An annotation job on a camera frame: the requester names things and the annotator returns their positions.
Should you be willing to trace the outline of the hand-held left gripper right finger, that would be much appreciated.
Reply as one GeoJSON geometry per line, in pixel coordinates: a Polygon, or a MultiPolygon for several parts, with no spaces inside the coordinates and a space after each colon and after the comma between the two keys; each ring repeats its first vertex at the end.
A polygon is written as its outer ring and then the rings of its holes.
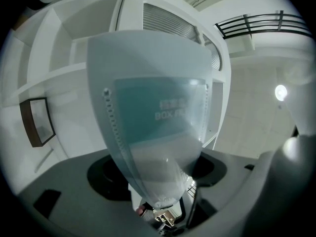
{"type": "Polygon", "coordinates": [[[258,159],[203,149],[197,191],[176,237],[316,235],[316,135],[300,135],[258,159]]]}

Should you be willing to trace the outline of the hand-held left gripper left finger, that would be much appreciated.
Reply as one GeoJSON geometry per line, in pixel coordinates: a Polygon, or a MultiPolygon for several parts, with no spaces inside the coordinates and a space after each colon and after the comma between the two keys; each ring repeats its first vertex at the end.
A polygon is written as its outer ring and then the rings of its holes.
{"type": "Polygon", "coordinates": [[[53,237],[159,237],[135,212],[107,150],[53,165],[18,198],[53,237]]]}

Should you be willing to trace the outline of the translucent plastic box file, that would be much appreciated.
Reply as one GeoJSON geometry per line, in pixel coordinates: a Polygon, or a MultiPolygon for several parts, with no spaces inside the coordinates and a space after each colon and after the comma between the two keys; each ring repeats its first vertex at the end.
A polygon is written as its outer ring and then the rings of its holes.
{"type": "Polygon", "coordinates": [[[118,31],[87,43],[90,99],[105,144],[153,208],[186,191],[207,131],[211,53],[180,36],[118,31]]]}

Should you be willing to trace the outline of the white shelf unit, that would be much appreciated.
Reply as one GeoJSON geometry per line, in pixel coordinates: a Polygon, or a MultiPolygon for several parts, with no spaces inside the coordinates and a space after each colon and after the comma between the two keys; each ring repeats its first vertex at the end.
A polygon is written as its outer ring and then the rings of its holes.
{"type": "MultiPolygon", "coordinates": [[[[6,111],[0,137],[10,156],[62,161],[105,148],[86,94],[87,42],[97,34],[117,31],[121,4],[122,0],[62,0],[9,32],[0,65],[0,104],[6,111]],[[36,97],[47,98],[56,135],[47,145],[33,148],[19,104],[36,97]]],[[[219,35],[196,13],[177,9],[195,19],[203,44],[205,34],[221,57],[227,56],[219,35]]]]}

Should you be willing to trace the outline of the dark brown box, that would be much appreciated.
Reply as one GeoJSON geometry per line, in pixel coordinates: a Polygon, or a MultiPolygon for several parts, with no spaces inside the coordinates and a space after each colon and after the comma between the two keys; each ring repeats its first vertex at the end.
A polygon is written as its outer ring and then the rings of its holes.
{"type": "Polygon", "coordinates": [[[56,133],[46,97],[27,99],[19,104],[22,122],[33,148],[43,147],[56,133]]]}

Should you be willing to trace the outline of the round ceiling light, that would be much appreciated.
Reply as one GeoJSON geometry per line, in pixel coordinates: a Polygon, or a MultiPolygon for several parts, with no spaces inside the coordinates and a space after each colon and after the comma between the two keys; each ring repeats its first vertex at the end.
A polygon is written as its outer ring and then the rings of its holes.
{"type": "Polygon", "coordinates": [[[279,101],[284,101],[287,97],[287,89],[284,85],[280,84],[275,88],[275,97],[279,101]]]}

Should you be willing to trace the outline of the ribbed glass cabinet door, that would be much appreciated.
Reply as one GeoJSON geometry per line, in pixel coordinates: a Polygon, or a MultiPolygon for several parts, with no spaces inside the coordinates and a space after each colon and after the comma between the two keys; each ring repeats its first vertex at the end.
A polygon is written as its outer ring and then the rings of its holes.
{"type": "Polygon", "coordinates": [[[222,57],[217,46],[205,34],[202,35],[204,46],[211,52],[211,66],[217,71],[222,69],[222,57]]]}
{"type": "Polygon", "coordinates": [[[116,30],[158,31],[202,44],[195,19],[163,0],[122,0],[116,30]]]}

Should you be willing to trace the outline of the black metal railing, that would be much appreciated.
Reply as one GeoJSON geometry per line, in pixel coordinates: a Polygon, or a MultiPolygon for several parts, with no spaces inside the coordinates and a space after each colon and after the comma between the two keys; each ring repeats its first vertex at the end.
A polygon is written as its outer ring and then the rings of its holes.
{"type": "Polygon", "coordinates": [[[295,34],[313,38],[301,16],[283,10],[266,14],[243,14],[214,24],[225,40],[265,33],[295,34]]]}

